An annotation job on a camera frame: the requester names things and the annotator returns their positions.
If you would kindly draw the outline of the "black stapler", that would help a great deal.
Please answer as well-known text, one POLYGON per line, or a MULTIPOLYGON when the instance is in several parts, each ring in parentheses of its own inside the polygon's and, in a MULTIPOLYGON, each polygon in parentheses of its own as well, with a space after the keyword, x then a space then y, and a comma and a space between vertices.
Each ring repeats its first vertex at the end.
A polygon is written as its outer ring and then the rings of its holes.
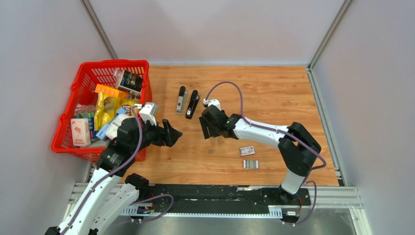
POLYGON ((199 92, 197 90, 193 90, 191 97, 190 97, 189 104, 188 104, 188 108, 185 114, 186 119, 192 119, 194 112, 196 110, 196 107, 198 105, 199 99, 200 99, 199 92))

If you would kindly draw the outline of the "small staple box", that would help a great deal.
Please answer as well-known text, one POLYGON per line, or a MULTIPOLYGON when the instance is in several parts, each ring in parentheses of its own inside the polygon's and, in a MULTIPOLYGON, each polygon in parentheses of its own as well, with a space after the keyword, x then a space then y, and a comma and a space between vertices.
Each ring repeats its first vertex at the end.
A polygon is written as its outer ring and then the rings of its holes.
POLYGON ((255 149, 253 146, 241 147, 239 148, 240 156, 249 156, 255 154, 255 149))

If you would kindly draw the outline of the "strip of staples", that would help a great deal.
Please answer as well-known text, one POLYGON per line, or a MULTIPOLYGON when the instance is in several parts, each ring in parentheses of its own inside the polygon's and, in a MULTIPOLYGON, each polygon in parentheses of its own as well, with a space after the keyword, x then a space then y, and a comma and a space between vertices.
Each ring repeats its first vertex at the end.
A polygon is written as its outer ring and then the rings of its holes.
POLYGON ((259 169, 258 160, 243 160, 244 169, 259 169))

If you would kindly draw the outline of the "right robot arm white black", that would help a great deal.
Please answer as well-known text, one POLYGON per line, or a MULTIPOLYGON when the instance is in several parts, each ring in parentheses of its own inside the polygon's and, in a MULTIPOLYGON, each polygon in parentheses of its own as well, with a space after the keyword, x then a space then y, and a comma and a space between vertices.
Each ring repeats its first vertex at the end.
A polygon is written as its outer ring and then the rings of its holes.
POLYGON ((299 188, 312 171, 320 156, 321 146, 298 122, 291 125, 270 125, 253 121, 239 114, 227 116, 211 105, 199 117, 205 139, 222 136, 235 140, 250 140, 276 148, 287 167, 280 185, 279 198, 291 205, 299 198, 299 188))

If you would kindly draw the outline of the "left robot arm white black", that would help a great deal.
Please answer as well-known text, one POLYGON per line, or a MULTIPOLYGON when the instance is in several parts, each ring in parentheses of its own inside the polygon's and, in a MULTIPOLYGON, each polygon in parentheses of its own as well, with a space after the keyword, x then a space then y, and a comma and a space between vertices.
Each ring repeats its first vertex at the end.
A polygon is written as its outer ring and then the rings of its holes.
POLYGON ((148 202, 149 181, 135 173, 126 178, 111 200, 105 200, 135 162, 139 151, 152 144, 172 147, 183 135, 166 119, 162 120, 162 127, 130 116, 114 120, 113 124, 116 137, 101 153, 87 188, 65 220, 49 227, 47 235, 102 235, 129 204, 148 202))

